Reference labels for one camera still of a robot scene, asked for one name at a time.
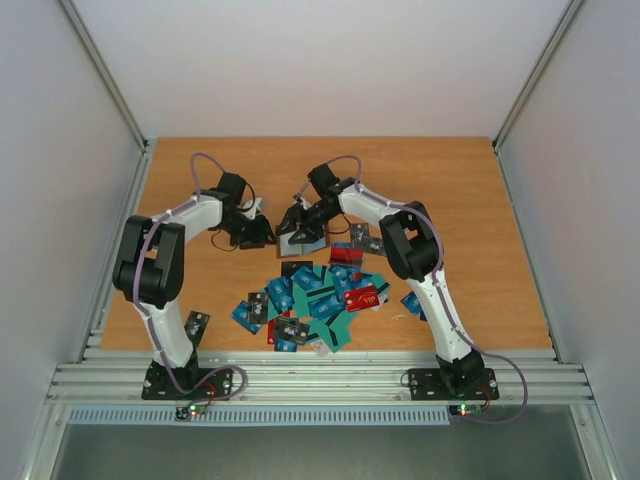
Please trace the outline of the teal striped card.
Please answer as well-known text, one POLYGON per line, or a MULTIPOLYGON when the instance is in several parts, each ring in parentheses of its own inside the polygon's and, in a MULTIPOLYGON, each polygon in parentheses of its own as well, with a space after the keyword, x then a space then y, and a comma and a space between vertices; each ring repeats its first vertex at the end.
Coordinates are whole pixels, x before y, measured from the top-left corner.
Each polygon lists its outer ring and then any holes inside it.
POLYGON ((357 307, 351 293, 375 288, 378 296, 389 293, 390 283, 378 273, 366 272, 342 265, 314 265, 304 268, 304 274, 293 276, 293 311, 302 318, 328 319, 332 315, 354 314, 369 306, 357 307))

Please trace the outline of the brown leather card holder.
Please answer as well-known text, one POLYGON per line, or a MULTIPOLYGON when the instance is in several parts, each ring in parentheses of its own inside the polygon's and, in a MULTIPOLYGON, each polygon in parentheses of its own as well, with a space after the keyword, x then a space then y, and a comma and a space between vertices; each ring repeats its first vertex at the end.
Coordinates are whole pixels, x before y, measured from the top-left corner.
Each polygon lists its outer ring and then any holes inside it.
POLYGON ((328 231, 326 230, 326 235, 325 235, 325 244, 324 245, 318 245, 318 246, 301 246, 301 245, 289 245, 287 240, 288 240, 288 235, 286 236, 282 236, 282 237, 278 237, 277 236, 277 226, 278 224, 274 224, 272 225, 272 230, 275 234, 275 254, 276 257, 278 259, 290 259, 293 257, 300 257, 300 256, 305 256, 305 255, 310 255, 311 253, 317 252, 319 250, 322 250, 324 248, 328 247, 328 243, 329 243, 329 235, 328 235, 328 231))

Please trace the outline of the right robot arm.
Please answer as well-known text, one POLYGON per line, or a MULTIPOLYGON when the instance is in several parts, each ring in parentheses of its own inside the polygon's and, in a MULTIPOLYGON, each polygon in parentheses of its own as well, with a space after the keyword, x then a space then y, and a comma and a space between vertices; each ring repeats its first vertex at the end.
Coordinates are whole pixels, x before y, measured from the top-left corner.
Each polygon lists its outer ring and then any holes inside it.
POLYGON ((442 387, 451 397, 467 394, 485 365, 448 291, 444 247, 424 205, 390 200, 353 177, 341 180, 328 164, 311 170, 308 183, 318 201, 310 204, 295 195, 276 234, 287 235, 293 243, 312 243, 341 215, 377 227, 391 270, 410 286, 430 326, 442 387))

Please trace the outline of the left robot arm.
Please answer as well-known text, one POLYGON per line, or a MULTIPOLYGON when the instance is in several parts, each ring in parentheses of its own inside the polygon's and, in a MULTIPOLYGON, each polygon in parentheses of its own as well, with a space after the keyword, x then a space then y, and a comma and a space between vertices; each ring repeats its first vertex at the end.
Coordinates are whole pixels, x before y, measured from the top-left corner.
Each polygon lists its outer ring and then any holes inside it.
POLYGON ((179 398, 201 386, 196 347, 184 330, 178 302, 185 249, 205 231, 223 231, 241 250, 276 243, 262 199, 240 175, 224 172, 212 189, 197 189, 186 202, 153 217, 133 215, 124 225, 112 282, 145 323, 153 363, 179 398))

